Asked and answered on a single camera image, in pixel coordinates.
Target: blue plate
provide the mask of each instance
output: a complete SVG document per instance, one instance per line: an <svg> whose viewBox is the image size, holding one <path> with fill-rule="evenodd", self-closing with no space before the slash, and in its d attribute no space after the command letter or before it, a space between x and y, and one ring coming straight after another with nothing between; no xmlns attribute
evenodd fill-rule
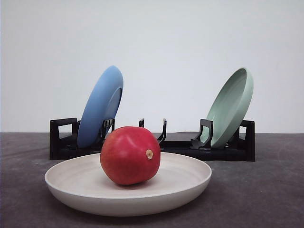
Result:
<svg viewBox="0 0 304 228"><path fill-rule="evenodd" d="M115 66L110 66L100 76L82 114L77 138L79 148L96 142L103 121L115 118L123 86L122 73Z"/></svg>

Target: mint green plate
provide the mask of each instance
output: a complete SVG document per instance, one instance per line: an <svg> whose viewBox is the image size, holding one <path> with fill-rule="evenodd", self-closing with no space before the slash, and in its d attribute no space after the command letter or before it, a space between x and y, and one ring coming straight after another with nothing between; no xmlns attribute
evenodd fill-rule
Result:
<svg viewBox="0 0 304 228"><path fill-rule="evenodd" d="M237 70L225 83L207 115L213 121L212 148L222 148L233 136L248 110L253 93L253 78L247 69ZM209 129L203 128L202 142L208 138Z"/></svg>

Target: plate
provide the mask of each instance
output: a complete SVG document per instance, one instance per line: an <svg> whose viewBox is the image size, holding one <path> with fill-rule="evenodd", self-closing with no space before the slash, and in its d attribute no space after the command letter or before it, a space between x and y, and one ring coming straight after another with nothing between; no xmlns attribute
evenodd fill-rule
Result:
<svg viewBox="0 0 304 228"><path fill-rule="evenodd" d="M250 105L253 78L245 68L237 70L225 83L215 99L207 120L213 121L212 148L221 148L233 136ZM202 142L208 138L209 129L203 128Z"/></svg>
<svg viewBox="0 0 304 228"><path fill-rule="evenodd" d="M110 66L100 76L82 114L77 136L79 148L91 146L99 137L102 122L115 118L123 86L122 73L115 66Z"/></svg>
<svg viewBox="0 0 304 228"><path fill-rule="evenodd" d="M180 207L207 187L211 168L192 157L161 152L157 174L143 183L121 186L100 165L100 154L61 162L45 181L52 194L74 209L104 216L140 216Z"/></svg>

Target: black dish rack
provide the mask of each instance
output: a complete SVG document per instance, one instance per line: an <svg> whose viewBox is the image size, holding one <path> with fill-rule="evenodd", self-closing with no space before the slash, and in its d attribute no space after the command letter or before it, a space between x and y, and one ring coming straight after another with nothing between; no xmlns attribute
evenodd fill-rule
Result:
<svg viewBox="0 0 304 228"><path fill-rule="evenodd" d="M59 127L72 125L72 133L69 136L60 138ZM100 153L105 141L106 130L112 128L114 131L115 119L104 120L100 130L100 137L96 142L87 148L78 148L77 133L80 121L77 118L58 119L50 121L50 148L51 160L67 160L84 155ZM223 149L211 148L213 133L213 122L201 119L199 132L196 137L188 141L166 140L167 120L163 119L162 133L157 137L162 152L183 154L200 159L202 161L255 161L255 122L243 120L240 127L246 128L245 138L240 137L239 128L226 143ZM139 126L144 127L144 119L139 121ZM209 128L209 136L205 142L200 141L203 127Z"/></svg>

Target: plate rim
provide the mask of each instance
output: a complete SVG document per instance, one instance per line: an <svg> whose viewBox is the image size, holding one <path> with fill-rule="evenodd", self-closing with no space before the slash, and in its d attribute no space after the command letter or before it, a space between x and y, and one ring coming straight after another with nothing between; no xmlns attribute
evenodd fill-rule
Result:
<svg viewBox="0 0 304 228"><path fill-rule="evenodd" d="M45 173L44 175L44 179L45 179L45 182L46 184L49 186L49 187L52 187L54 188L55 190L57 191L60 191L60 192L63 192L65 194L69 194L69 195L73 195L73 196L77 196L77 197L86 197L86 198L94 198L94 199L111 199L111 200L130 200L130 199L142 199L142 198L152 198L152 197L160 197L160 196L167 196L167 195L171 195L171 194L175 194L175 193L180 193L180 192L184 192L184 191L187 191L187 190L190 190L190 189L193 189L193 188L196 188L200 185L202 185L203 183L209 181L211 179L211 176L212 176L212 169L211 167L205 163L204 161L201 161L199 159L196 159L196 158L193 158L193 157L189 157L189 156L186 156L186 155L182 155L182 154L177 154L177 153L168 153L168 152L161 152L163 154L170 154L172 156L181 156L181 157L187 157L188 159L194 159L196 161L199 161L201 162L204 166L206 166L209 170L209 174L206 178L204 178L202 181L200 181L198 184L196 184L195 186L192 186L190 188L186 188L186 189L183 189L183 190L177 190L177 191L172 191L172 192L169 192L169 193L166 193L166 194L149 194L149 195L141 195L141 196L129 196L129 197L101 197L101 196L95 196L95 195L83 195L83 194L76 194L76 193L73 193L73 192L70 192L70 191L66 191L66 190L62 190L56 186L54 186L53 184L51 184L49 182L49 180L47 179L47 175L49 174L49 172L51 172L52 169L54 169L56 166L59 166L60 164L64 163L64 162L68 162L68 161L71 161L71 160L76 160L76 159L79 159L79 158L83 158L83 157L87 157L87 156L96 156L97 154L100 155L100 153L96 153L96 154L89 154L89 155L85 155L85 156L80 156L80 157L77 157L77 158L72 158L70 160L65 160L65 161L62 161L54 166L52 166L51 168L49 168L47 170L47 172Z"/></svg>

